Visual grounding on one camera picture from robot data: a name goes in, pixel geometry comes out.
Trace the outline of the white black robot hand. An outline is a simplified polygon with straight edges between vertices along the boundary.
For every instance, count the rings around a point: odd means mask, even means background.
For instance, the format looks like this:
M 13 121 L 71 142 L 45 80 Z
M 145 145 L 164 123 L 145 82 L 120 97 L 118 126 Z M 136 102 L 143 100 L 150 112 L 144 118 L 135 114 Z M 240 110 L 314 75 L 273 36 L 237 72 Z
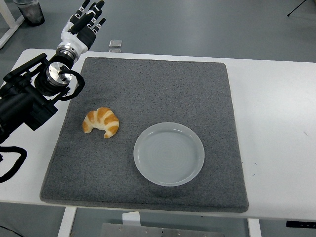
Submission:
M 99 18 L 104 4 L 103 0 L 94 3 L 84 1 L 62 30 L 62 44 L 69 45 L 77 55 L 87 52 L 106 21 L 105 18 Z

